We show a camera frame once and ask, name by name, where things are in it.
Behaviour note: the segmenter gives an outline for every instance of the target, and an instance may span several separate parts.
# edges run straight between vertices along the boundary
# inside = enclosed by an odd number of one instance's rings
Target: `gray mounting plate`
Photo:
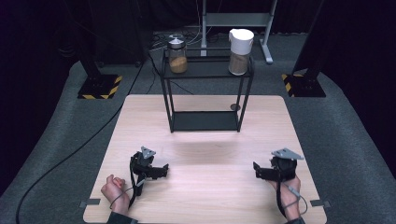
[[[150,150],[150,149],[148,149],[146,147],[141,147],[141,149],[142,149],[142,153],[143,153],[143,158],[144,159],[150,158],[150,157],[154,156],[155,153],[156,153],[155,151]]]
[[[282,158],[282,159],[290,159],[290,160],[303,160],[304,157],[300,156],[299,154],[291,151],[288,148],[282,148],[277,151],[273,151],[272,154],[276,157]]]

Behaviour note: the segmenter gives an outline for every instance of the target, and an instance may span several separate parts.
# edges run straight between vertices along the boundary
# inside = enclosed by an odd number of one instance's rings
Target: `gray carpet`
[[[269,65],[255,37],[252,55],[256,60],[256,76],[251,94],[284,97],[319,196],[331,204],[325,209],[328,223],[395,223],[396,181],[343,92],[320,74],[318,81],[326,98],[289,98],[286,93],[281,74],[291,72],[305,38],[305,35],[271,35],[269,48],[274,63]],[[208,46],[227,45],[227,38],[221,38]],[[150,54],[158,64],[161,53],[154,50]],[[162,93],[158,77],[150,89],[155,77],[150,60],[130,90],[138,71],[134,65],[105,66],[101,68],[103,74],[122,76],[115,97],[79,100],[77,94],[86,74],[80,63],[71,68],[47,130],[0,199],[0,223],[15,223],[17,207],[26,190],[72,153],[75,154],[27,194],[19,217],[21,223],[29,224],[84,223],[84,209],[78,206],[90,197],[117,121],[117,116],[113,117],[125,96]],[[233,86],[216,80],[210,85],[199,81],[178,84],[194,94],[235,93]],[[188,94],[177,86],[173,90]]]

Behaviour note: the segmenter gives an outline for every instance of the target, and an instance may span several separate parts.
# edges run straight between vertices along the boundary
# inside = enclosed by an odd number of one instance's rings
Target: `yellow and black hazard tape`
[[[303,77],[303,75],[293,75],[293,76],[294,77]],[[290,97],[294,97],[293,88],[290,83],[291,78],[292,77],[290,77],[290,75],[285,75],[285,74],[282,75],[283,83],[285,83],[285,87],[286,87],[286,91],[288,92],[288,95]]]
[[[116,94],[117,89],[119,88],[120,82],[122,80],[122,76],[118,76],[114,81],[114,85],[109,90],[108,94],[81,94],[78,96],[79,99],[87,99],[87,100],[94,100],[94,99],[111,99],[113,98],[114,94]]]

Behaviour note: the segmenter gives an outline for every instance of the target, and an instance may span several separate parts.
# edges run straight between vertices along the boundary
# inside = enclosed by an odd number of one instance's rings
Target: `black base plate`
[[[318,80],[303,75],[282,75],[290,97],[326,97]]]
[[[99,78],[87,78],[78,92],[78,99],[112,98],[120,84],[121,76],[101,75]]]

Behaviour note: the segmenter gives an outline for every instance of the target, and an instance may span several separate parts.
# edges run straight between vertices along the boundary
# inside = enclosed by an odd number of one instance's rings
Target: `lower shelf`
[[[235,111],[183,111],[172,116],[173,132],[177,131],[237,131]]]

